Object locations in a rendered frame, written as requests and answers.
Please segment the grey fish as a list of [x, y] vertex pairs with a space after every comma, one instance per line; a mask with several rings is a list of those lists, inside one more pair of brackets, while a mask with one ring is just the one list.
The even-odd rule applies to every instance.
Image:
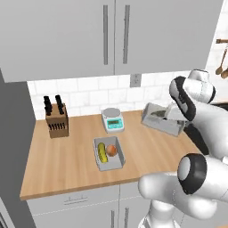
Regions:
[[152, 116], [159, 117], [159, 118], [164, 118], [164, 117], [165, 117], [165, 113], [166, 113], [165, 110], [157, 110], [157, 111], [153, 111], [153, 112], [151, 113], [151, 115], [152, 115]]

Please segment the grey cupboard door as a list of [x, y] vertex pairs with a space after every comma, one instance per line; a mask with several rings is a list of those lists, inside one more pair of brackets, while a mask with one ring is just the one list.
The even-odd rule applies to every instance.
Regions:
[[[108, 5], [108, 65], [103, 6]], [[0, 70], [20, 82], [114, 73], [114, 0], [0, 0]]]
[[[224, 0], [116, 0], [117, 75], [204, 69]], [[125, 5], [130, 5], [123, 64]]]
[[81, 208], [65, 209], [33, 216], [36, 228], [110, 228], [111, 210], [118, 228], [118, 202], [104, 202]]
[[151, 201], [141, 196], [119, 201], [118, 228], [124, 228], [125, 208], [129, 208], [127, 228], [138, 228], [139, 223], [147, 215]]

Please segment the grey container with fish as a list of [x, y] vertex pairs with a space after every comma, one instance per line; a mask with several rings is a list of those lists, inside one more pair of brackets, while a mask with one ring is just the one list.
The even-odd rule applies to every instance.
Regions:
[[152, 116], [151, 113], [157, 110], [167, 110], [167, 108], [148, 102], [142, 111], [141, 123], [147, 127], [178, 136], [185, 127], [184, 120], [171, 120]]

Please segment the grey lower cupboard door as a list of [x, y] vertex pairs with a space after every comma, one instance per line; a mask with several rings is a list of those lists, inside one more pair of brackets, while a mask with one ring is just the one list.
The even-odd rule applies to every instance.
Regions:
[[139, 223], [147, 215], [151, 201], [141, 196], [119, 201], [118, 228], [124, 228], [125, 208], [129, 208], [127, 228], [138, 228]]
[[65, 209], [33, 216], [36, 228], [110, 228], [111, 210], [118, 228], [118, 202], [104, 202], [81, 208]]

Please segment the narrow grey drawer front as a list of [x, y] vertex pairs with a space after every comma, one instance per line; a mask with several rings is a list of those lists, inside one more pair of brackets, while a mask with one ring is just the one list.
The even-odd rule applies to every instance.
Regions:
[[123, 183], [119, 186], [119, 189], [121, 199], [130, 199], [140, 196], [140, 192], [138, 190], [138, 182]]

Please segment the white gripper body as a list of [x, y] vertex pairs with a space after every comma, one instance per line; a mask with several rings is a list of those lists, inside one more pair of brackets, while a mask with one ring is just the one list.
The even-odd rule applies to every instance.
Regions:
[[171, 120], [185, 120], [183, 113], [179, 110], [175, 102], [171, 102], [167, 106], [167, 110], [165, 112], [165, 118], [171, 119]]

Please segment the yellow-green cucumber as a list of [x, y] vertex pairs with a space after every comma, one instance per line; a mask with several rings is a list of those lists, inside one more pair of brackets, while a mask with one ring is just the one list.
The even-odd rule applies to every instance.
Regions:
[[98, 155], [101, 163], [106, 163], [108, 161], [108, 157], [105, 152], [105, 144], [103, 142], [98, 144]]

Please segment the brown onion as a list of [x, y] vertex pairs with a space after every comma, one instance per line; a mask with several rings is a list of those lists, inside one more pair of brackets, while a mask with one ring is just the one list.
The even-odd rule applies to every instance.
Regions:
[[107, 146], [106, 148], [106, 153], [110, 156], [110, 157], [114, 157], [117, 154], [117, 148], [115, 145], [110, 144]]

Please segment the wooden knife block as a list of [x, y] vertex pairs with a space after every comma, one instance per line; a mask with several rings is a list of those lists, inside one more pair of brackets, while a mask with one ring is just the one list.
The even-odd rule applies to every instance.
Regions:
[[51, 138], [67, 137], [69, 135], [69, 117], [66, 106], [62, 107], [62, 111], [61, 114], [58, 105], [54, 103], [51, 114], [45, 116]]

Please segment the grey fridge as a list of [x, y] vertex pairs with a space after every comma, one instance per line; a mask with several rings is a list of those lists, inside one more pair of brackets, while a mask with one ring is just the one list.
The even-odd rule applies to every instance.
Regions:
[[15, 228], [36, 228], [20, 200], [35, 123], [27, 83], [5, 83], [0, 70], [0, 197]]

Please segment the grey upper cupboard door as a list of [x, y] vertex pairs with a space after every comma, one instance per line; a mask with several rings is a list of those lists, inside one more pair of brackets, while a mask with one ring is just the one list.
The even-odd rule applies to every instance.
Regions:
[[[108, 65], [103, 6], [108, 5]], [[0, 0], [0, 70], [20, 82], [114, 73], [114, 0]]]
[[[117, 75], [204, 69], [224, 0], [116, 0]], [[123, 64], [125, 5], [130, 5]]]

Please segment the grey wall socket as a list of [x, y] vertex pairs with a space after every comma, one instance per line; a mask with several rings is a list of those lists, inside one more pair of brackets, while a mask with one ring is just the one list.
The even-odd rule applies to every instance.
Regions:
[[131, 87], [140, 87], [142, 82], [141, 74], [131, 74], [130, 75], [130, 86]]

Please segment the grey container with vegetables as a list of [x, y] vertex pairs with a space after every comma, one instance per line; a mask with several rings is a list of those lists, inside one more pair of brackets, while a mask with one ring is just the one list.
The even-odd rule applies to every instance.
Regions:
[[[104, 143], [105, 147], [113, 144], [117, 148], [117, 154], [114, 157], [108, 156], [108, 161], [102, 163], [98, 154], [98, 144]], [[124, 152], [122, 151], [119, 139], [116, 136], [94, 138], [94, 156], [97, 167], [100, 171], [122, 168], [126, 162]]]

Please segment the teal and white kitchen scale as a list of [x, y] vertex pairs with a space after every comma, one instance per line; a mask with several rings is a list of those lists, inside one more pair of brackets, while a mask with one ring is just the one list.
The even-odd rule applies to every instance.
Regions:
[[102, 123], [108, 134], [119, 133], [125, 130], [123, 116], [117, 108], [107, 108], [103, 110]]

